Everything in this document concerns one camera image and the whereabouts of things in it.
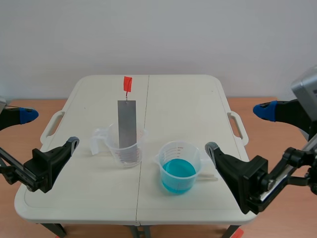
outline empty measuring cup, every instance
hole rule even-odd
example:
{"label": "empty measuring cup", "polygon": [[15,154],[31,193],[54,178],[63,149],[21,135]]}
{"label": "empty measuring cup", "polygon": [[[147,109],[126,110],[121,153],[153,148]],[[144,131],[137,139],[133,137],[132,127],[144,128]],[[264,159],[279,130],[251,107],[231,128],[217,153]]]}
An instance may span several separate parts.
{"label": "empty measuring cup", "polygon": [[202,169],[199,149],[185,141],[172,141],[164,145],[155,161],[159,165],[164,187],[173,193],[190,190]]}
{"label": "empty measuring cup", "polygon": [[[137,123],[137,143],[126,147],[119,147],[118,123],[108,128],[96,129],[90,140],[90,149],[93,155],[99,152],[110,151],[117,162],[126,167],[135,166],[140,163],[144,153],[144,142],[148,132]],[[107,149],[100,150],[99,143],[102,142]]]}

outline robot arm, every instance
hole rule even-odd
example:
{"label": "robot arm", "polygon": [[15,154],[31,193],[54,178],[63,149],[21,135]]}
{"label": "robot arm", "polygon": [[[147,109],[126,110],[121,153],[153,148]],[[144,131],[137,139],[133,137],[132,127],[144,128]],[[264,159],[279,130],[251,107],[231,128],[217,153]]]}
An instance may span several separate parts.
{"label": "robot arm", "polygon": [[[7,108],[5,100],[0,98],[0,130],[16,124],[28,123],[37,116],[38,113],[34,109]],[[32,192],[40,189],[46,193],[52,189],[60,171],[78,144],[79,139],[71,137],[63,146],[48,152],[33,149],[33,158],[24,165],[0,148],[0,174],[3,174],[9,184],[20,181]]]}
{"label": "robot arm", "polygon": [[[254,107],[258,117],[294,125],[309,136],[302,150],[291,147],[285,150],[271,173],[267,172],[268,161],[261,156],[243,162],[224,154],[214,142],[205,145],[206,153],[244,214],[262,212],[288,184],[309,186],[317,195],[317,66],[293,82],[292,90],[296,100],[273,101]],[[304,178],[292,176],[301,166],[310,167]]]}

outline table handle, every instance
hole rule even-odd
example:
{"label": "table handle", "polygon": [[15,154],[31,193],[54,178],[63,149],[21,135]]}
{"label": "table handle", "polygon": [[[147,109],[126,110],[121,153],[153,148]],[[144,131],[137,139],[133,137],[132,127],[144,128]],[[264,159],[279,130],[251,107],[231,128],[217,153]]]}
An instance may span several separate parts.
{"label": "table handle", "polygon": [[240,138],[242,140],[242,144],[244,146],[246,146],[249,142],[249,137],[248,137],[247,132],[243,126],[241,117],[235,112],[229,112],[228,117],[232,118],[234,120],[234,122],[236,123]]}
{"label": "table handle", "polygon": [[59,122],[59,119],[62,118],[64,116],[64,114],[65,114],[65,112],[58,111],[52,116],[50,122],[48,123],[48,125],[46,126],[45,130],[43,131],[43,133],[41,135],[40,141],[42,144],[44,144],[47,137],[52,135],[53,129],[56,128],[56,125]]}

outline cup handle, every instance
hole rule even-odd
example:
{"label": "cup handle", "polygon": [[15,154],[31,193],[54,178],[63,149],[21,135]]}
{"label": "cup handle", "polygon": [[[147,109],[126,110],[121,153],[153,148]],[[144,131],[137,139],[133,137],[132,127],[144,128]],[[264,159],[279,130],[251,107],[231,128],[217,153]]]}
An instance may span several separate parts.
{"label": "cup handle", "polygon": [[93,155],[98,154],[99,152],[109,151],[108,147],[105,150],[100,150],[98,146],[98,141],[102,140],[105,143],[105,139],[108,135],[108,129],[96,129],[90,138],[90,150]]}

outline table seam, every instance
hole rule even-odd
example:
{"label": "table seam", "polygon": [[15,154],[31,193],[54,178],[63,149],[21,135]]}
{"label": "table seam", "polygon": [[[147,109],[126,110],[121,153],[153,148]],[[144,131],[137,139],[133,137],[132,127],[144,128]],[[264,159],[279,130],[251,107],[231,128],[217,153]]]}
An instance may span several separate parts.
{"label": "table seam", "polygon": [[[148,95],[149,95],[149,83],[150,83],[150,75],[148,76],[147,98],[146,98],[146,102],[145,102],[144,128],[145,128],[145,121],[146,121],[146,116],[147,116]],[[136,208],[136,212],[135,212],[135,222],[137,222],[137,216],[138,216],[140,181],[141,181],[141,168],[142,168],[142,161],[141,161],[141,163],[140,163],[139,186],[138,186],[137,208]]]}

